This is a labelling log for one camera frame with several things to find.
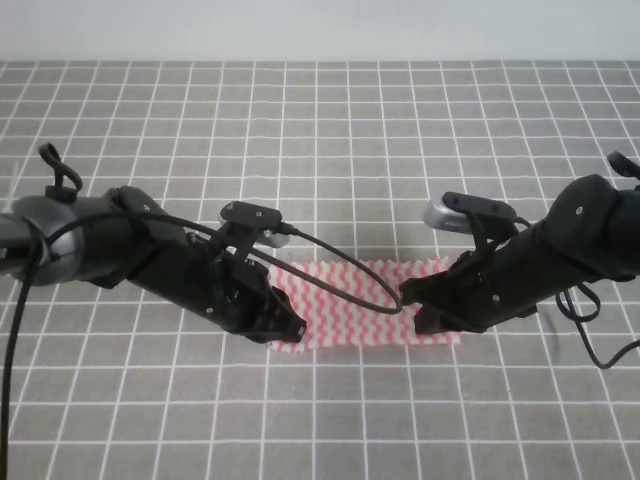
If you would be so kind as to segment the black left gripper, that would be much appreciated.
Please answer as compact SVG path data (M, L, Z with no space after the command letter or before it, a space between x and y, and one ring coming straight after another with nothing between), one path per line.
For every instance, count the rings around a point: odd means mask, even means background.
M164 298L224 331L258 343L299 343L307 323L288 295L269 284L266 267L238 262L197 234L168 254Z

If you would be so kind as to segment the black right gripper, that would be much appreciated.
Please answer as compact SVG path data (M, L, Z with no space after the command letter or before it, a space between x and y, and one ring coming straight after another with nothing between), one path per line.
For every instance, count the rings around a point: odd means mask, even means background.
M540 243L532 239L466 253L447 271L402 282L401 302L421 304L414 315L419 335L483 333L537 312L537 301L528 289L530 270L539 260Z

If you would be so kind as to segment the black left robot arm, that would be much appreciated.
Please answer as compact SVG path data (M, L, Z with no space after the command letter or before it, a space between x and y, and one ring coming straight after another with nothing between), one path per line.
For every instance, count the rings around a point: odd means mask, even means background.
M255 244L271 243L279 211L234 201L221 211L222 227L209 232L137 187L85 197L81 177L52 144L39 154L54 182L1 216L2 273L35 286L113 289L127 281L256 343L302 339L306 322L270 284L267 267L249 257Z

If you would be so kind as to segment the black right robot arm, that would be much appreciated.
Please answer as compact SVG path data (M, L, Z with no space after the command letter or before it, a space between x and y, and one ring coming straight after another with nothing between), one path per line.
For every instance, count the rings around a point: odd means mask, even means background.
M545 218L519 230L508 204L447 192L427 209L433 229L470 234L475 248L446 271L400 285L418 304L419 334L483 333L526 318L537 304L584 282L639 274L639 190L618 190L598 174L572 181Z

